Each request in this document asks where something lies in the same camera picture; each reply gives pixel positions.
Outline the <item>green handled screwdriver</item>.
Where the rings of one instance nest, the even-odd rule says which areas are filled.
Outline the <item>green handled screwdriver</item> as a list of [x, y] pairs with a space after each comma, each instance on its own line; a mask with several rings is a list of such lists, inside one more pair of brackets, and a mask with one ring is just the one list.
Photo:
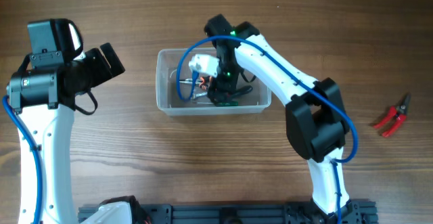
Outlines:
[[229, 107], [229, 106], [238, 106], [237, 101], [229, 101], [229, 102], [218, 102], [215, 104], [218, 107]]

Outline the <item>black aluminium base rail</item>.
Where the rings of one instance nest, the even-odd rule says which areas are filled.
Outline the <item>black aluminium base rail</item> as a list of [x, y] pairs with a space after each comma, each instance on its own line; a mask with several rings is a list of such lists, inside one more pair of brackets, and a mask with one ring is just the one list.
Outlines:
[[[232, 204], [209, 206], [172, 206], [170, 204], [143, 204], [151, 223], [336, 223], [338, 214], [325, 216], [312, 202], [286, 204]], [[78, 209], [78, 221], [88, 219], [97, 211], [96, 206]], [[349, 200], [342, 208], [341, 223], [378, 224], [375, 202]]]

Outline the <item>clear plastic container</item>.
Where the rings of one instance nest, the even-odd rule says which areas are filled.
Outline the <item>clear plastic container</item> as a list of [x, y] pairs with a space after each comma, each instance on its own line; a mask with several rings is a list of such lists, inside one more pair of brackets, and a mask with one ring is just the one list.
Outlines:
[[[261, 113], [271, 105], [271, 90], [259, 79], [250, 85], [252, 92], [234, 100], [238, 106], [218, 107], [209, 98], [201, 97], [184, 102], [179, 99], [176, 88], [176, 76], [179, 60], [186, 49], [163, 49], [158, 53], [156, 64], [156, 102], [158, 108], [169, 116], [203, 116], [222, 114]], [[194, 93], [203, 90], [196, 87]]]

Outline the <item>red handled cutters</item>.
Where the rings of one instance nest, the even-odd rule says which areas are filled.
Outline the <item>red handled cutters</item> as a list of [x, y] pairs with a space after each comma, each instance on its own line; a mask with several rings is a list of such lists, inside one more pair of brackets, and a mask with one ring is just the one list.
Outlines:
[[406, 121], [410, 101], [411, 94], [406, 93], [396, 105], [389, 107], [385, 116], [379, 122], [375, 123], [373, 125], [373, 128], [379, 129], [388, 124], [391, 120], [393, 120], [394, 123], [381, 134], [382, 137], [392, 136]]

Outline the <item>black red screwdriver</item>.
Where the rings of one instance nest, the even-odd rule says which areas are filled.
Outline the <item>black red screwdriver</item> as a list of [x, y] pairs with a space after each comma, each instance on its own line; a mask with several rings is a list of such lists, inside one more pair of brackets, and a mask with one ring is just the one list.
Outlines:
[[237, 89], [231, 96], [232, 97], [239, 97], [242, 95], [246, 95], [249, 94], [250, 92], [252, 92], [253, 87], [251, 85], [246, 85], [240, 89]]

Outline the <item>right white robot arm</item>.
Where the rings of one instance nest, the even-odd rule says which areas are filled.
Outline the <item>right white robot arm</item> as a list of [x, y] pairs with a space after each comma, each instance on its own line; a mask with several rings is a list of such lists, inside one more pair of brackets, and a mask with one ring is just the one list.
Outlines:
[[350, 200], [341, 165], [350, 127], [337, 84], [330, 78], [318, 81], [291, 65], [249, 22], [232, 26], [219, 14], [207, 21], [204, 32], [219, 61], [209, 97], [214, 103], [233, 99], [245, 70], [260, 79], [284, 105], [288, 141], [307, 161], [314, 212], [342, 220]]

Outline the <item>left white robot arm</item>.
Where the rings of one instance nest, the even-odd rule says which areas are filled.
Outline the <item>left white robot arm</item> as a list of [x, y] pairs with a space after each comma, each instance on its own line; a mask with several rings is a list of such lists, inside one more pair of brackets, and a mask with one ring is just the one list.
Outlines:
[[78, 95], [125, 69], [110, 43], [64, 58], [61, 51], [27, 57], [42, 67], [13, 73], [3, 106], [20, 138], [19, 223], [78, 223], [72, 199], [70, 138]]

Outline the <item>silver socket wrench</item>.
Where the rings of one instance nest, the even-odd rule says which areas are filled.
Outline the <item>silver socket wrench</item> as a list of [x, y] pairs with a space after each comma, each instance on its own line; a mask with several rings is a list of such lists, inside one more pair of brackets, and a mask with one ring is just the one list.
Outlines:
[[195, 93], [192, 96], [193, 100], [199, 99], [201, 97], [206, 97], [207, 96], [207, 92], [201, 92], [201, 93]]

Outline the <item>orange black needle-nose pliers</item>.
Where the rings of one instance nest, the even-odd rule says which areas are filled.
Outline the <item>orange black needle-nose pliers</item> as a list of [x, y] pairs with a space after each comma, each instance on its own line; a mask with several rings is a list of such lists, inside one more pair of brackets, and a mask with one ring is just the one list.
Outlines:
[[195, 82], [193, 82], [193, 79], [181, 79], [179, 82], [183, 84], [194, 83], [196, 87], [199, 87], [204, 91], [207, 91], [210, 85], [210, 76], [201, 76]]

